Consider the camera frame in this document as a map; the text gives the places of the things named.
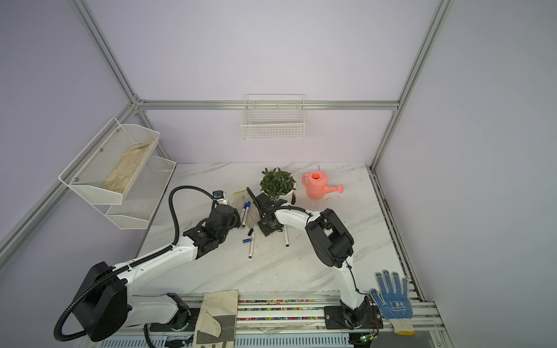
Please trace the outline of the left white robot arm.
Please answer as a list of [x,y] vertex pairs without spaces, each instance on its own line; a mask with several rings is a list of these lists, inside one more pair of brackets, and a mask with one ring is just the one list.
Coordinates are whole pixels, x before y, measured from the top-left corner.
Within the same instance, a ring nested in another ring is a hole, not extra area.
[[207,219],[179,236],[176,244],[115,266],[93,266],[75,296],[72,313],[91,341],[100,342],[123,327],[162,324],[174,331],[191,322],[188,304],[175,292],[141,293],[143,287],[174,268],[217,249],[241,225],[236,208],[221,204]]

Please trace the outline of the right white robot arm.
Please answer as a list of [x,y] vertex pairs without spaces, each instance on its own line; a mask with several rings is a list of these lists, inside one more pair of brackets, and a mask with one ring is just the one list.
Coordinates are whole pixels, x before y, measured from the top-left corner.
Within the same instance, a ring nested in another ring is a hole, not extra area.
[[288,228],[304,230],[317,258],[336,271],[340,300],[338,306],[323,309],[327,329],[372,329],[375,332],[382,329],[379,308],[360,290],[353,269],[354,238],[337,214],[331,209],[306,210],[286,200],[271,199],[264,193],[256,196],[250,188],[247,193],[258,212],[258,226],[264,235],[285,232]]

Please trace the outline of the white marker pen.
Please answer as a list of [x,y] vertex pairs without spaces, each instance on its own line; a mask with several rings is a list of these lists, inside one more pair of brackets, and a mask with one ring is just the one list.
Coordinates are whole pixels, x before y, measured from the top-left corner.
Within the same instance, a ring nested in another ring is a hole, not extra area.
[[252,241],[249,243],[249,255],[248,258],[252,259],[253,257],[253,251],[254,251],[254,246],[255,246],[255,229],[254,232],[252,234],[252,236],[250,237],[252,239]]
[[289,238],[288,228],[286,226],[284,226],[284,228],[283,228],[283,234],[284,234],[285,246],[289,247],[290,246],[290,238]]
[[246,218],[246,213],[247,213],[248,207],[249,207],[249,202],[244,204],[244,207],[242,208],[242,211],[240,213],[241,226],[245,226],[245,218]]
[[248,217],[248,215],[249,215],[249,210],[250,210],[250,207],[251,207],[251,201],[248,201],[248,202],[249,202],[249,207],[248,207],[248,209],[247,209],[247,213],[246,213],[246,218],[245,218],[245,226],[242,226],[242,228],[245,228],[245,227],[246,227],[246,225],[247,225],[247,217]]

